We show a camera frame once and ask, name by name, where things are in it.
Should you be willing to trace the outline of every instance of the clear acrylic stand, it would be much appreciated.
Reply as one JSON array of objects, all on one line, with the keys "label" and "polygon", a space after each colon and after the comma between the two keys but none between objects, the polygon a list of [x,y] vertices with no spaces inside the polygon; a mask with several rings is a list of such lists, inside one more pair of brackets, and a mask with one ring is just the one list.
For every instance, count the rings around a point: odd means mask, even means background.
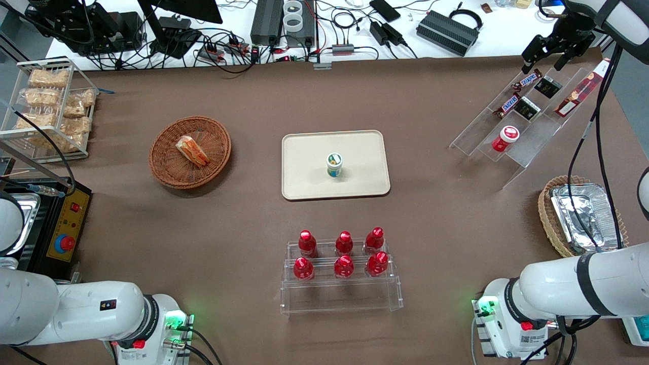
[{"label": "clear acrylic stand", "polygon": [[[496,163],[503,156],[507,156],[506,159],[514,161],[514,163],[519,165],[519,168],[503,186],[505,188],[525,171],[532,163],[532,160],[545,147],[548,141],[550,141],[551,137],[575,113],[575,110],[573,110],[568,116],[561,117],[555,112],[555,109],[589,73],[586,69],[580,68],[573,76],[569,77],[551,68],[545,75],[562,85],[562,88],[551,99],[534,88],[538,81],[533,82],[532,85],[528,85],[522,92],[518,93],[521,97],[528,98],[541,111],[532,117],[531,120],[527,120],[516,110],[512,110],[501,120],[493,112],[498,110],[513,95],[514,89],[511,85],[525,78],[526,75],[520,72],[471,124],[459,134],[450,144],[450,147],[457,147],[467,156],[471,156],[476,151],[479,151]],[[518,128],[520,137],[505,152],[501,153],[491,147],[491,142],[506,125],[513,125]]]},{"label": "clear acrylic stand", "polygon": [[[309,281],[298,280],[293,274],[295,259],[300,257],[297,242],[288,242],[286,260],[280,287],[282,304],[280,310],[289,316],[297,313],[348,312],[355,310],[403,308],[401,281],[389,255],[389,266],[378,277],[365,274],[369,256],[362,253],[364,238],[353,238],[354,273],[347,279],[334,277],[334,263],[338,256],[334,250],[336,241],[318,241],[318,258],[310,258],[315,277]],[[387,242],[383,251],[389,254]]]}]

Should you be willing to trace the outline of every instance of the brown table surface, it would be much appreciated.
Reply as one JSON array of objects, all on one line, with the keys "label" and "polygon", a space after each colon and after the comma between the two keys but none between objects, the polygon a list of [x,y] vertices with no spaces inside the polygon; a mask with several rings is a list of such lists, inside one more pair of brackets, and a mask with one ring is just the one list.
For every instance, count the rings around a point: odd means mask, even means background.
[{"label": "brown table surface", "polygon": [[[592,68],[600,59],[589,51],[565,70]],[[130,281],[173,296],[196,314],[196,328],[226,365],[470,364],[474,294],[529,263],[559,258],[541,226],[537,196],[566,174],[594,108],[591,97],[528,171],[501,190],[512,171],[448,145],[520,66],[520,57],[511,57],[348,62],[332,71],[287,63],[234,79],[215,68],[89,73],[117,93],[99,98],[90,157],[71,163],[94,192],[79,246],[84,280]],[[233,154],[207,187],[168,190],[149,172],[149,148],[166,125],[191,115],[223,123]],[[383,133],[390,193],[282,197],[284,135],[357,129]],[[602,107],[602,133],[616,206],[631,242],[645,242],[649,223],[635,189],[647,159],[613,94]],[[574,172],[601,181],[594,133]],[[403,309],[290,320],[280,313],[288,240],[301,229],[324,239],[342,230],[365,235],[375,226],[385,229],[398,264]],[[649,360],[649,349],[623,342],[617,321],[580,332],[579,343],[575,364]],[[99,341],[26,350],[50,365],[112,361]],[[480,364],[519,362],[483,358],[479,346],[476,353]],[[0,359],[27,363],[6,347]]]}]

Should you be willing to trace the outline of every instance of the beige tray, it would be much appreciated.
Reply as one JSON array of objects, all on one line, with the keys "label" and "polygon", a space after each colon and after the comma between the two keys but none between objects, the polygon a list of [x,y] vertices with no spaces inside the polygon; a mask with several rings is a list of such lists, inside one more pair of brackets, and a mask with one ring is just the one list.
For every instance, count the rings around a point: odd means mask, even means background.
[{"label": "beige tray", "polygon": [[[326,171],[331,152],[343,157],[340,176]],[[288,200],[383,195],[390,191],[379,131],[287,134],[282,139],[282,195]]]}]

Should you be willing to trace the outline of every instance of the round wicker basket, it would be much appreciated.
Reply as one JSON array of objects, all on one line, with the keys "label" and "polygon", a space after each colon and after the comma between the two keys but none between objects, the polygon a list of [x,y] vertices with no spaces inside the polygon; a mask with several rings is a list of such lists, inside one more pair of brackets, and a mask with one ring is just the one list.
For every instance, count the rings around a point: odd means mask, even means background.
[{"label": "round wicker basket", "polygon": [[[176,143],[184,135],[192,137],[210,158],[207,166],[196,166],[178,151]],[[231,149],[230,135],[218,121],[202,116],[187,117],[160,132],[149,151],[149,167],[163,185],[174,189],[197,188],[223,170]]]},{"label": "round wicker basket", "polygon": [[[572,176],[572,184],[586,184],[590,181],[579,176]],[[559,252],[562,257],[572,257],[577,256],[577,253],[574,252],[568,242],[565,239],[563,234],[563,229],[561,228],[561,223],[557,214],[554,212],[554,205],[552,205],[552,200],[550,200],[550,189],[555,186],[560,186],[568,183],[568,176],[558,176],[550,180],[539,194],[539,216],[541,217],[541,223],[543,223],[543,229],[545,234],[548,236],[550,243],[554,246],[554,249]],[[620,212],[615,211],[617,214],[617,221],[620,224],[620,234],[622,235],[622,242],[624,246],[629,245],[629,238],[626,235],[626,228],[624,223],[620,218]]]}]

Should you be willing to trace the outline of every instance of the yellow control panel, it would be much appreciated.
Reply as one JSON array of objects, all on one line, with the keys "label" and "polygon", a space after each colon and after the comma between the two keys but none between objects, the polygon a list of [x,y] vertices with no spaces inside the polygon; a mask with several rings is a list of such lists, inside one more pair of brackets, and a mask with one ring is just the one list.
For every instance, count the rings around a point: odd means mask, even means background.
[{"label": "yellow control panel", "polygon": [[89,202],[90,195],[79,189],[65,198],[47,248],[47,257],[65,262],[72,260]]}]

